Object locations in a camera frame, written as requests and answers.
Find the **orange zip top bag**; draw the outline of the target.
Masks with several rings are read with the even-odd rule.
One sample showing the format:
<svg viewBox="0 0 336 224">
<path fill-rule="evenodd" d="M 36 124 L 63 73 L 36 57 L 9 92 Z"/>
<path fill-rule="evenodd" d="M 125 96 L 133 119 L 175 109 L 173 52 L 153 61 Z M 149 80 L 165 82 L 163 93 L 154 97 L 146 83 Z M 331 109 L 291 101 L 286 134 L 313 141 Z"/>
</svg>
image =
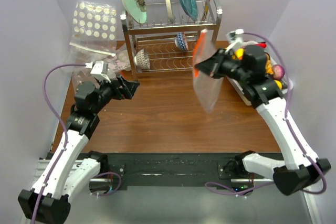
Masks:
<svg viewBox="0 0 336 224">
<path fill-rule="evenodd" d="M 207 29 L 201 30 L 200 37 L 193 52 L 193 88 L 206 113 L 212 113 L 218 100 L 223 78 L 213 79 L 196 69 L 196 64 L 209 59 L 217 49 L 211 41 Z"/>
</svg>

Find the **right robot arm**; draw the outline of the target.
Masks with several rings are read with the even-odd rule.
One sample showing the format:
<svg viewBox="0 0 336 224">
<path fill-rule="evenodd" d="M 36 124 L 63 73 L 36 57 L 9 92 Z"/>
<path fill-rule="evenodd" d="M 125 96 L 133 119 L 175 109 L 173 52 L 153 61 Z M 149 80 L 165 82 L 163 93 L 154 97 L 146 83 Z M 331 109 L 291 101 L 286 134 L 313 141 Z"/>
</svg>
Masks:
<svg viewBox="0 0 336 224">
<path fill-rule="evenodd" d="M 305 141 L 290 115 L 277 82 L 266 73 L 268 57 L 257 44 L 239 48 L 215 49 L 200 46 L 193 52 L 194 91 L 208 113 L 217 101 L 225 77 L 236 80 L 244 96 L 261 115 L 273 134 L 283 156 L 281 161 L 248 151 L 235 157 L 227 167 L 239 178 L 258 174 L 270 180 L 284 195 L 307 191 L 307 187 L 322 181 L 322 194 L 327 189 L 326 173 L 331 164 L 319 158 Z"/>
</svg>

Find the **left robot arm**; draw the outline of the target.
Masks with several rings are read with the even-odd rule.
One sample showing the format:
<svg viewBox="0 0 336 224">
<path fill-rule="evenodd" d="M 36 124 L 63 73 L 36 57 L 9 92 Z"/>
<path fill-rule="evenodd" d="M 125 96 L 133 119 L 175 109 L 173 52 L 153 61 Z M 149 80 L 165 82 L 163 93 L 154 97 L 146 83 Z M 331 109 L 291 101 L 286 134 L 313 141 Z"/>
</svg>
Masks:
<svg viewBox="0 0 336 224">
<path fill-rule="evenodd" d="M 99 80 L 98 84 L 86 81 L 77 86 L 57 150 L 32 189 L 23 189 L 18 196 L 25 217 L 32 223 L 65 223 L 71 202 L 89 180 L 110 174 L 107 155 L 94 151 L 74 172 L 72 168 L 98 126 L 98 113 L 111 100 L 132 99 L 140 84 L 123 76 Z"/>
</svg>

